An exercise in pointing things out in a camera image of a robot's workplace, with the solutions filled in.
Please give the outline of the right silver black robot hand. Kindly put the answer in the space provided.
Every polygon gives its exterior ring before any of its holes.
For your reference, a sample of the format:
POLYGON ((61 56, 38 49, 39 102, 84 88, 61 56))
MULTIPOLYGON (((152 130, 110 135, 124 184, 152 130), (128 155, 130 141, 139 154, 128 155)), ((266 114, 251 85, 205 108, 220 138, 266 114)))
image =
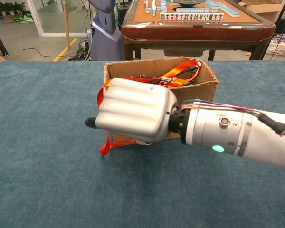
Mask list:
POLYGON ((113 78, 99 90, 97 116, 88 117, 85 124, 155 143, 171 134, 169 118, 177 104, 174 93, 163 86, 113 78))

